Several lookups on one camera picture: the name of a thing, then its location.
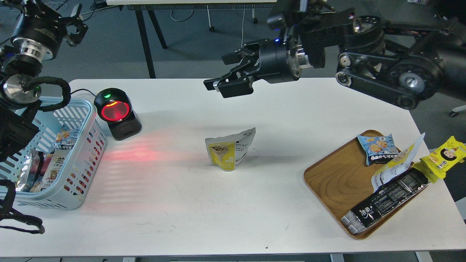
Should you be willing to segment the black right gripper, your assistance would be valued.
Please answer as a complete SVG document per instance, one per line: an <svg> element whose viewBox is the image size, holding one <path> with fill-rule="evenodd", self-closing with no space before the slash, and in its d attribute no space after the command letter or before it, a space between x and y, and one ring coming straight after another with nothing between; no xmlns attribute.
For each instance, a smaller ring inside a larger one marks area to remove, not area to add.
<svg viewBox="0 0 466 262"><path fill-rule="evenodd" d="M222 56L225 65L251 60L252 65L238 65L216 79L204 80L207 90L218 91L224 98L253 93L252 83L264 79L268 83L297 81L301 68L296 56L294 38L261 39L245 43L240 49Z"/></svg>

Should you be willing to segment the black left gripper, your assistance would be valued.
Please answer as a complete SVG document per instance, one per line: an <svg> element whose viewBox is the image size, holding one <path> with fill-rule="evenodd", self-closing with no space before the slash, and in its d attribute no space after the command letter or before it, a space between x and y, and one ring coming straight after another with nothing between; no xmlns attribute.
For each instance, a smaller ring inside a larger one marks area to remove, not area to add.
<svg viewBox="0 0 466 262"><path fill-rule="evenodd" d="M56 58L63 38L74 47L83 41L88 31L80 16L66 17L65 25L75 27L75 33L67 35L65 25L55 22L60 19L60 14L41 0L1 0L0 5L23 13L10 39L13 46L19 48L27 41L39 43L46 49L46 60Z"/></svg>

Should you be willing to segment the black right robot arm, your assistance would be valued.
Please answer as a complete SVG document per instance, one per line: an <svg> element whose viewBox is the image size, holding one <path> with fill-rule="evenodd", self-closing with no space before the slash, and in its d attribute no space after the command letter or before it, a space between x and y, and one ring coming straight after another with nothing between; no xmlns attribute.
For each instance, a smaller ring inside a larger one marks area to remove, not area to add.
<svg viewBox="0 0 466 262"><path fill-rule="evenodd" d="M336 12L322 0L278 0L268 18L280 37L245 43L223 55L236 64L204 81L224 98L253 93L254 81L297 81L304 68L323 68L325 48L338 46L336 80L403 109L415 109L436 92L465 100L465 25L394 24L375 16Z"/></svg>

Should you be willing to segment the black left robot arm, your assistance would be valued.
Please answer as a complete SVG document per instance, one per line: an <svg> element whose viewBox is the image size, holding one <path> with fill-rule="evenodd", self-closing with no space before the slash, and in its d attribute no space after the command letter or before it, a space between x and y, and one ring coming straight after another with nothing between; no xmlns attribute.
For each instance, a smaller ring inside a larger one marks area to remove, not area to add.
<svg viewBox="0 0 466 262"><path fill-rule="evenodd" d="M71 100L67 81L40 76L42 61L56 58L63 41L69 46L81 43L88 31L75 5L65 17L41 0L2 0L1 6L20 12L20 19L10 38L11 45L1 47L1 162L24 149L39 132L33 124L37 112L61 109ZM60 87L62 100L43 106L41 84Z"/></svg>

